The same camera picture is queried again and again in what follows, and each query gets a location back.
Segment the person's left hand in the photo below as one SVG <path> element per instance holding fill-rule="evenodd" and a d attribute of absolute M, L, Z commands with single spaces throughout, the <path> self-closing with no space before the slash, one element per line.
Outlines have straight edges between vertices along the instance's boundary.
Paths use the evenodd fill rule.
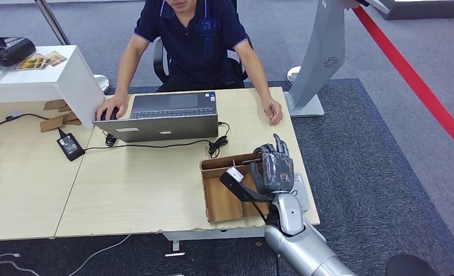
<path fill-rule="evenodd" d="M 281 104 L 271 97 L 261 99 L 261 106 L 271 126 L 278 125 L 283 119 Z"/>

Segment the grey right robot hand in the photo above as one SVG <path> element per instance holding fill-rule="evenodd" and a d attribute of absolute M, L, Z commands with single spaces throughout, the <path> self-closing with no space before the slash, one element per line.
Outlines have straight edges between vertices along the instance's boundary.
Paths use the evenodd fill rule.
<path fill-rule="evenodd" d="M 260 158 L 263 172 L 258 172 L 258 162 L 249 164 L 256 191 L 265 196 L 288 193 L 294 187 L 294 165 L 287 144 L 278 134 L 273 137 L 276 145 L 263 144 L 253 151 Z"/>

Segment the person's right hand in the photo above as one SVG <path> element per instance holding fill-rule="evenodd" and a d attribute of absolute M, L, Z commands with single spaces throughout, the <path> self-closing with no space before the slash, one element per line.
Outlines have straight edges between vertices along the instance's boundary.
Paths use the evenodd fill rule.
<path fill-rule="evenodd" d="M 96 120 L 116 120 L 127 109 L 129 98 L 127 95 L 114 95 L 105 99 L 96 110 Z"/>

